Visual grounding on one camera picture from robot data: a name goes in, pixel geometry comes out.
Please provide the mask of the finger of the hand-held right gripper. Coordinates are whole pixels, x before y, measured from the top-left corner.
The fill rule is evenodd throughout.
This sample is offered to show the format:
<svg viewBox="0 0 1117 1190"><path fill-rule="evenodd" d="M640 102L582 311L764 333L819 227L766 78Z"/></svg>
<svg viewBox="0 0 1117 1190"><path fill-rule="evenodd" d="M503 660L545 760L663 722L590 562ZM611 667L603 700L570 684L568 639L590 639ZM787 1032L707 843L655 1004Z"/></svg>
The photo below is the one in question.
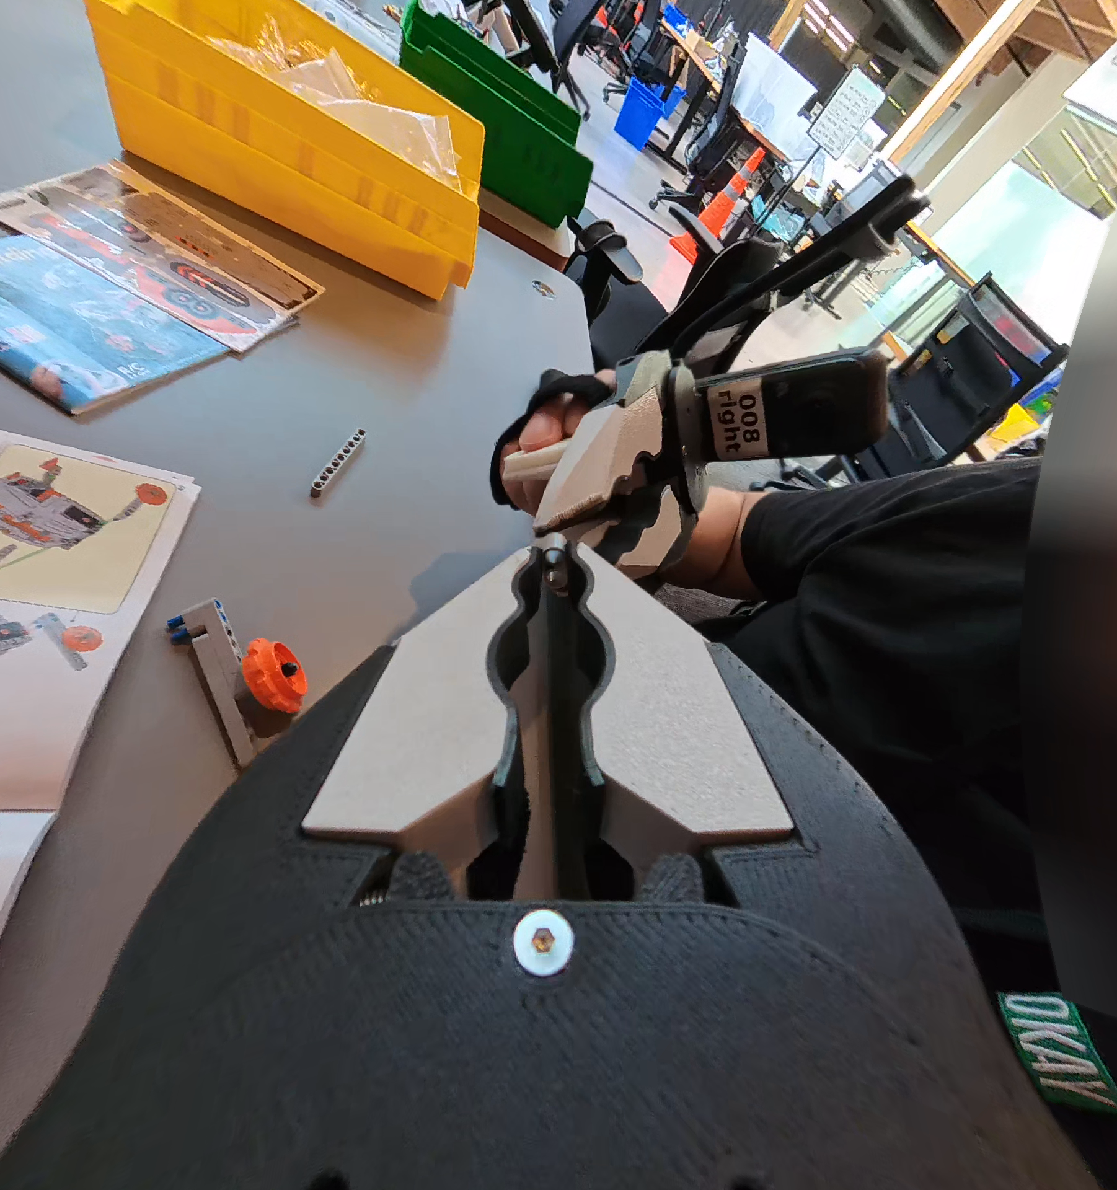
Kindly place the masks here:
<svg viewBox="0 0 1117 1190"><path fill-rule="evenodd" d="M663 449L659 390L644 390L629 403L587 412L550 474L532 522L536 540L574 527L576 504L587 483L630 478L640 459L655 460Z"/></svg>
<svg viewBox="0 0 1117 1190"><path fill-rule="evenodd" d="M665 481L601 478L586 485L576 511L567 529L567 566L582 549L626 578L659 578L681 558L696 522Z"/></svg>

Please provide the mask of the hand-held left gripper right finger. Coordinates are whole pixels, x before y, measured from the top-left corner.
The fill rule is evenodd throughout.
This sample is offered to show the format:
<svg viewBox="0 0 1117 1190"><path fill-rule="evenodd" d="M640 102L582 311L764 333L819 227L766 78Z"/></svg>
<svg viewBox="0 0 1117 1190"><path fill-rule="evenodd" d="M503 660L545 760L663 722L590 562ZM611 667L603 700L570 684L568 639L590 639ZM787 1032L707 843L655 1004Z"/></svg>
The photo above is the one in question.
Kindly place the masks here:
<svg viewBox="0 0 1117 1190"><path fill-rule="evenodd" d="M563 897L615 898L663 855L787 840L794 824L717 661L563 543Z"/></svg>

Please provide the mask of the orange gear wheel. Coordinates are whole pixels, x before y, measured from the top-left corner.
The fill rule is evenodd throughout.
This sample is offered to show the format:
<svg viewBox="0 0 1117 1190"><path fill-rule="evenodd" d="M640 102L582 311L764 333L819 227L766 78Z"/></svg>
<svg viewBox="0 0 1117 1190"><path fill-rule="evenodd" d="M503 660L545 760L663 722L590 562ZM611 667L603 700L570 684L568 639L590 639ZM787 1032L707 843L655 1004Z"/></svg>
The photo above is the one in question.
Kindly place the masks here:
<svg viewBox="0 0 1117 1190"><path fill-rule="evenodd" d="M287 683L280 675L280 662L297 662L300 675ZM308 690L308 682L297 656L283 643L257 636L244 649L240 676L247 694L264 711L297 715Z"/></svg>

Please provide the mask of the grey beam assembly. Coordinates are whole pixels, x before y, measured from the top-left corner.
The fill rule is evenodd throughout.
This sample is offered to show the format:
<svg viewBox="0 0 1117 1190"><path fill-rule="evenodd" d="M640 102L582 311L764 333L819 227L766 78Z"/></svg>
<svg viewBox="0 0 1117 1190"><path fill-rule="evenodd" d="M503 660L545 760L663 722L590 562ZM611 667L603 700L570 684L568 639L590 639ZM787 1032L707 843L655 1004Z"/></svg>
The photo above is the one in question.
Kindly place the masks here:
<svg viewBox="0 0 1117 1190"><path fill-rule="evenodd" d="M170 645L192 657L235 767L242 771L257 755L256 731L242 701L247 694L242 676L243 647L235 638L222 605L200 600L166 621Z"/></svg>

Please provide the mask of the light grey holed beam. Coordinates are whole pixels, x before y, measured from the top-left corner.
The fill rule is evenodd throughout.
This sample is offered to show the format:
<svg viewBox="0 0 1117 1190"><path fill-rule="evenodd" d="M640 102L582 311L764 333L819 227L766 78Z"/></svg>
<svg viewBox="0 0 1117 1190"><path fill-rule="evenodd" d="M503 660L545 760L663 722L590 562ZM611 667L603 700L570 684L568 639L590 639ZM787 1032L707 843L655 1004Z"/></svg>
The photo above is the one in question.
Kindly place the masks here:
<svg viewBox="0 0 1117 1190"><path fill-rule="evenodd" d="M352 457L357 456L366 442L366 431L357 428L348 435L338 449L327 459L308 489L311 500L317 501L340 476Z"/></svg>

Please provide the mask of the white orange sticker sheet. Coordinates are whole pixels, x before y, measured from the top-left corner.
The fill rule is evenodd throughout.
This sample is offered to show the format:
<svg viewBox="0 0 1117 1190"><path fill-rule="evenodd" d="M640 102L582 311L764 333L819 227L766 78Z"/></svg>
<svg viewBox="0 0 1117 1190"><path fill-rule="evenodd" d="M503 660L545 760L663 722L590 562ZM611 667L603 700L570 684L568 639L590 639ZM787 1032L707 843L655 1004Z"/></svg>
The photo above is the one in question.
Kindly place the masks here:
<svg viewBox="0 0 1117 1190"><path fill-rule="evenodd" d="M275 307L243 284L154 240L68 184L71 175L89 169L0 193L0 224L56 249L236 354L284 328L309 304Z"/></svg>

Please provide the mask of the person's right forearm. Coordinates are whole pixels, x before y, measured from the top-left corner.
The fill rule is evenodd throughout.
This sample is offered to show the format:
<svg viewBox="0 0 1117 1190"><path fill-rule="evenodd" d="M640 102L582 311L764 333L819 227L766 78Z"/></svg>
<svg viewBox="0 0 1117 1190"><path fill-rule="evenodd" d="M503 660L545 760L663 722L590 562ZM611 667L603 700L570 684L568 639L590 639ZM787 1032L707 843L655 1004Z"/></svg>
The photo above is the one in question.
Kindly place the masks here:
<svg viewBox="0 0 1117 1190"><path fill-rule="evenodd" d="M758 589L742 554L742 534L764 492L742 493L710 486L681 559L660 578L673 587L702 589L718 598L754 602Z"/></svg>

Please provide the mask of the person's right hand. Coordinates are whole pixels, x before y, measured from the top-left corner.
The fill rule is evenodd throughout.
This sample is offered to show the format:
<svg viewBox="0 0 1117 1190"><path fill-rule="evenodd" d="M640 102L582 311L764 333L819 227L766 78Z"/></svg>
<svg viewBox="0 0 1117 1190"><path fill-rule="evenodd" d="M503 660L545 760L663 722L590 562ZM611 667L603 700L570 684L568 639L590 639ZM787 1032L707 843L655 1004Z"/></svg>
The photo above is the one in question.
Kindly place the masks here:
<svg viewBox="0 0 1117 1190"><path fill-rule="evenodd" d="M528 412L519 435L508 439L501 454L536 452L570 438L590 409L615 391L615 372L601 369L594 376L570 376L548 370L539 380L539 403Z"/></svg>

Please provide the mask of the black office chair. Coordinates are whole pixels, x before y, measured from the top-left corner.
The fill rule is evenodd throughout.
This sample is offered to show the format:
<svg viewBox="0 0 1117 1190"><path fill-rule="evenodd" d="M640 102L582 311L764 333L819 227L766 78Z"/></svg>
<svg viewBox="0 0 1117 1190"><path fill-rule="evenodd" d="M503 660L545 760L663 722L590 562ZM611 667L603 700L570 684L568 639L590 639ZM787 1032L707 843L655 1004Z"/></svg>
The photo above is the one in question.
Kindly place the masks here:
<svg viewBox="0 0 1117 1190"><path fill-rule="evenodd" d="M666 317L665 307L644 285L640 262L611 222L583 208L567 216L572 251L563 267L583 299L596 370L634 354L637 343Z"/></svg>
<svg viewBox="0 0 1117 1190"><path fill-rule="evenodd" d="M848 478L877 481L944 467L997 426L1068 355L992 280L968 289L889 375L889 427L842 457Z"/></svg>
<svg viewBox="0 0 1117 1190"><path fill-rule="evenodd" d="M896 231L924 205L914 182L899 175L794 253L764 230L728 246L709 248L707 262L691 269L673 310L632 355L667 351L696 379L727 372L778 306L848 264L885 257L893 249Z"/></svg>

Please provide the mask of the orange traffic cone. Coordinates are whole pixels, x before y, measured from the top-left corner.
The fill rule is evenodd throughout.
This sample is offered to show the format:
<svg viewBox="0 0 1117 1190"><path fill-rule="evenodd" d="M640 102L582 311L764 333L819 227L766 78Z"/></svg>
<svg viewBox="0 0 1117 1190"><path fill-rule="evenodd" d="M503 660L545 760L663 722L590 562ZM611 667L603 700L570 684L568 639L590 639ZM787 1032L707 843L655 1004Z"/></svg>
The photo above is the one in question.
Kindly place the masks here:
<svg viewBox="0 0 1117 1190"><path fill-rule="evenodd" d="M765 147L758 146L744 165L736 171L727 186L714 194L707 207L695 216L696 226L703 234L718 240L736 207L744 202L744 194L753 176L758 171L760 162L765 157ZM702 238L696 238L695 230L688 227L682 234L670 238L670 245L684 256L689 263L696 263L699 257L706 256L706 248L700 246Z"/></svg>

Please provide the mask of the white lettered sign board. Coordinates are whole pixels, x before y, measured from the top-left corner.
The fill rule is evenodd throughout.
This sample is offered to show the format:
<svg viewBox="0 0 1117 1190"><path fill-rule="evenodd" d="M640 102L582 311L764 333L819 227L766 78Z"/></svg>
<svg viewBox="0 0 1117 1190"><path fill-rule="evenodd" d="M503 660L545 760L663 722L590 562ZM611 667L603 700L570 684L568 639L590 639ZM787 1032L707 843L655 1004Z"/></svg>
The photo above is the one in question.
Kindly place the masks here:
<svg viewBox="0 0 1117 1190"><path fill-rule="evenodd" d="M884 100L882 88L860 67L849 67L806 128L806 138L826 156L839 158Z"/></svg>

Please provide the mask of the blue plastic bin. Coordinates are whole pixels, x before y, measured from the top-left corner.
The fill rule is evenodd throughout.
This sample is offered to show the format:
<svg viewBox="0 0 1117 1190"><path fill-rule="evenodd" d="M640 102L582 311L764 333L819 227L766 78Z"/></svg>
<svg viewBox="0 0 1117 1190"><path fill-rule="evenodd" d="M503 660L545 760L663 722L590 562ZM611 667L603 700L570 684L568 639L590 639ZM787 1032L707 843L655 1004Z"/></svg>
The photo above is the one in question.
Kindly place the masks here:
<svg viewBox="0 0 1117 1190"><path fill-rule="evenodd" d="M665 95L662 85L645 84L636 77L630 78L612 131L633 149L643 150L659 120L669 118L684 94L684 88L674 85Z"/></svg>

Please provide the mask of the open instruction booklet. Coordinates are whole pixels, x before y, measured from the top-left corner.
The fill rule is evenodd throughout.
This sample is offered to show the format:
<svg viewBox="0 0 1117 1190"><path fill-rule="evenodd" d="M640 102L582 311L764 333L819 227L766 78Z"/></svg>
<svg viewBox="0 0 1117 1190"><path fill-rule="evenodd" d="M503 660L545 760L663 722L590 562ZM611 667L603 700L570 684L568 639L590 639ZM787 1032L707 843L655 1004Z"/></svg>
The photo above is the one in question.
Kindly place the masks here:
<svg viewBox="0 0 1117 1190"><path fill-rule="evenodd" d="M198 494L0 430L0 935Z"/></svg>

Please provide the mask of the brown sticker sheet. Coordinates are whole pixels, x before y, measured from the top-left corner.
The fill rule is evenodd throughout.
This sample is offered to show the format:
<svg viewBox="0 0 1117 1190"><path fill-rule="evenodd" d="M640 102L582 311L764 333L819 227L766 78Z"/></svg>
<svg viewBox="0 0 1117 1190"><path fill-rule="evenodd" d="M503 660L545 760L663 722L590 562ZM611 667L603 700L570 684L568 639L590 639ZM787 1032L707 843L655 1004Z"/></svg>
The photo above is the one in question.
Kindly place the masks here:
<svg viewBox="0 0 1117 1190"><path fill-rule="evenodd" d="M323 288L203 216L119 161L70 176L70 186L125 216L154 240L229 277L283 310L316 300Z"/></svg>

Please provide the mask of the blue instruction booklet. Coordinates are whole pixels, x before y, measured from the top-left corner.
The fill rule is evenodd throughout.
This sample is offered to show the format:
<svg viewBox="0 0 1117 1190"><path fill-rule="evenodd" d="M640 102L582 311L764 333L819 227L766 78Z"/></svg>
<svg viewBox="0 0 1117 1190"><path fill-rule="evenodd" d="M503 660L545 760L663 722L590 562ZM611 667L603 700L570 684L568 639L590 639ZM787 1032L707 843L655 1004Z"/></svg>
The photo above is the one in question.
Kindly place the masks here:
<svg viewBox="0 0 1117 1190"><path fill-rule="evenodd" d="M227 348L26 235L0 237L0 370L79 416Z"/></svg>

